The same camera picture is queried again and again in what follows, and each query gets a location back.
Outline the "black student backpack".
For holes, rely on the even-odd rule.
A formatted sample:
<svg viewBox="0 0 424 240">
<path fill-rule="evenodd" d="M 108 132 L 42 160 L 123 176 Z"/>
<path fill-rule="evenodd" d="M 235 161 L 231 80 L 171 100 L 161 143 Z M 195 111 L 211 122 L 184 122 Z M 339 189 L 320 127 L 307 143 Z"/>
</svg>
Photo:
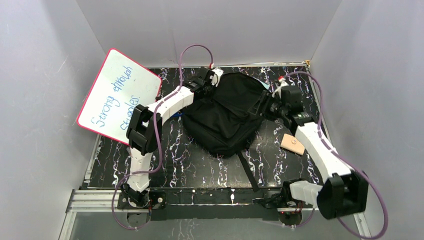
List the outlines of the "black student backpack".
<svg viewBox="0 0 424 240">
<path fill-rule="evenodd" d="M 211 155 L 237 155 L 254 192 L 259 186 L 242 151 L 250 147 L 263 117 L 251 113 L 268 89 L 241 72 L 225 73 L 210 96 L 194 101 L 183 110 L 186 132 Z"/>
</svg>

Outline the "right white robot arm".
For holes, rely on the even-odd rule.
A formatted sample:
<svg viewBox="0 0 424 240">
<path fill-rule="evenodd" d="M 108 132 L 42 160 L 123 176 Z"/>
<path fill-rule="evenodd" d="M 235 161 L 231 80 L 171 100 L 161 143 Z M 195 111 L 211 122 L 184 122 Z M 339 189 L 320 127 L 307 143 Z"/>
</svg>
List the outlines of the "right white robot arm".
<svg viewBox="0 0 424 240">
<path fill-rule="evenodd" d="M 285 181 L 281 199 L 286 206 L 304 202 L 318 208 L 328 220 L 365 211 L 368 182 L 330 150 L 330 143 L 319 131 L 318 119 L 305 111 L 297 87 L 284 86 L 278 93 L 264 90 L 250 112 L 267 120 L 281 119 L 321 174 L 323 185 L 300 178 Z"/>
</svg>

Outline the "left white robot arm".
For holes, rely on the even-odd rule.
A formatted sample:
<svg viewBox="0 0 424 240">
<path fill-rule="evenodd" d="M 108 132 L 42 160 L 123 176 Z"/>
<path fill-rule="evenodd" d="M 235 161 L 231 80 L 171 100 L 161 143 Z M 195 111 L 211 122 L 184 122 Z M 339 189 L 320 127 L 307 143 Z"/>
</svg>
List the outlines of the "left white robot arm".
<svg viewBox="0 0 424 240">
<path fill-rule="evenodd" d="M 223 70 L 201 67 L 198 74 L 188 80 L 181 79 L 179 86 L 165 97 L 147 106 L 137 105 L 133 110 L 126 137 L 130 147 L 129 175 L 121 185 L 123 194 L 137 208 L 149 203 L 149 175 L 153 153 L 162 153 L 162 126 L 171 116 L 191 105 L 195 99 L 209 95 L 219 85 Z"/>
</svg>

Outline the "light blue eraser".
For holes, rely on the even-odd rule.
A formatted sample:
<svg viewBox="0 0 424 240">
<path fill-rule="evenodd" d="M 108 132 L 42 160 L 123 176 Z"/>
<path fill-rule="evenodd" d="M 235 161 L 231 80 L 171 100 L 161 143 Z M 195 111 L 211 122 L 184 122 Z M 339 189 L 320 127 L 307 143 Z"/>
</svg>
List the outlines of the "light blue eraser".
<svg viewBox="0 0 424 240">
<path fill-rule="evenodd" d="M 266 84 L 265 82 L 261 82 L 261 84 L 266 88 L 266 89 L 269 89 L 270 88 L 270 86 L 268 85 L 268 84 Z"/>
</svg>

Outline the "beige snap wallet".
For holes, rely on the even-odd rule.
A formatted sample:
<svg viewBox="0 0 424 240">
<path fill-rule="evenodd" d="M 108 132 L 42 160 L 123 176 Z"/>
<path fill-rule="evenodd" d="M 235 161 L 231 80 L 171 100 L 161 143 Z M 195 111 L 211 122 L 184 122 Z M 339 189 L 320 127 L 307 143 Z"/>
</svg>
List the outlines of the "beige snap wallet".
<svg viewBox="0 0 424 240">
<path fill-rule="evenodd" d="M 305 153 L 304 145 L 296 137 L 287 133 L 283 135 L 280 147 L 300 156 Z"/>
</svg>

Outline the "pink-framed whiteboard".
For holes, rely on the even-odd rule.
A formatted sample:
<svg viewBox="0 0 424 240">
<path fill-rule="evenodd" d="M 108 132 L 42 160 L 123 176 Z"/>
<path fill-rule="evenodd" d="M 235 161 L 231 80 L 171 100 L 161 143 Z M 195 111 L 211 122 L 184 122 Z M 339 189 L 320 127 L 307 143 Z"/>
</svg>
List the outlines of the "pink-framed whiteboard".
<svg viewBox="0 0 424 240">
<path fill-rule="evenodd" d="M 84 129 L 128 144 L 126 133 L 135 107 L 154 103 L 161 85 L 157 74 L 111 48 L 76 122 Z"/>
</svg>

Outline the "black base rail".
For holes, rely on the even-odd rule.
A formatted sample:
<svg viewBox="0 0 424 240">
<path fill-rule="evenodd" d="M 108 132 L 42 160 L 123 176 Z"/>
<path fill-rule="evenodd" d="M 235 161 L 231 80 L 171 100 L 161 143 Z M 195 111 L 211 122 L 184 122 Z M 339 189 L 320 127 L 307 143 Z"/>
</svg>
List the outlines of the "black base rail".
<svg viewBox="0 0 424 240">
<path fill-rule="evenodd" d="M 142 193 L 124 190 L 119 210 L 141 210 L 153 221 L 180 219 L 258 219 L 287 226 L 303 220 L 300 203 L 282 188 L 150 188 Z"/>
</svg>

